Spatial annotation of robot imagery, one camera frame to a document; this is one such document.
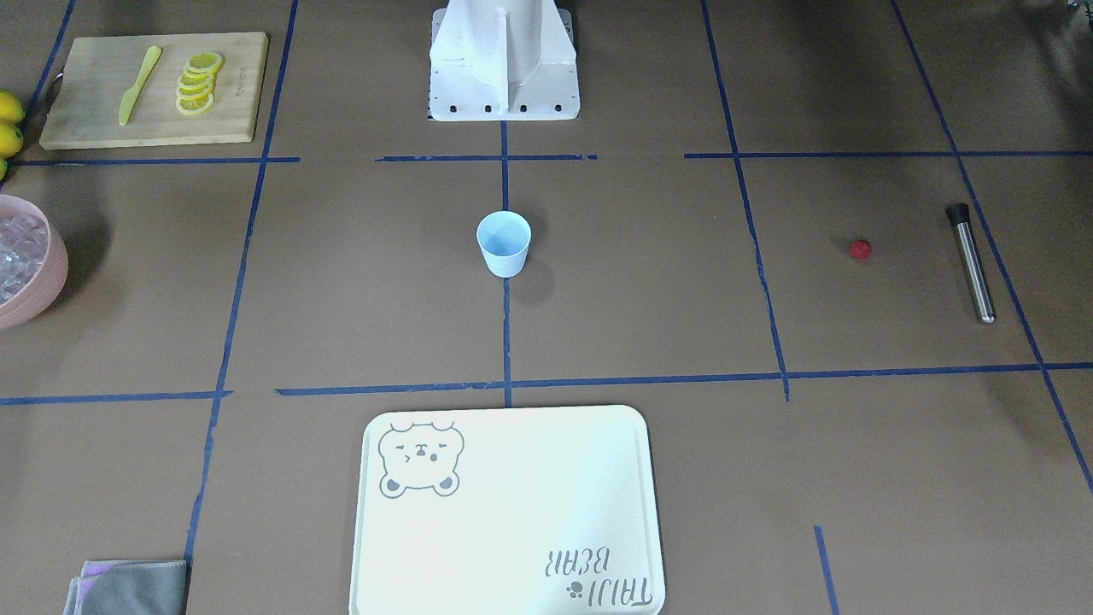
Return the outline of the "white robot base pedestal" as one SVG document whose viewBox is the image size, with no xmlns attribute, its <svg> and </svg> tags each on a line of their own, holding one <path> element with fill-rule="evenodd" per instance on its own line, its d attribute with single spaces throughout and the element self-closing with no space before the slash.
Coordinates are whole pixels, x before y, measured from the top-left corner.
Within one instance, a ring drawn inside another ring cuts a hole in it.
<svg viewBox="0 0 1093 615">
<path fill-rule="evenodd" d="M 573 120 L 581 109 L 571 11 L 554 1 L 449 1 L 432 15 L 427 116 Z"/>
</svg>

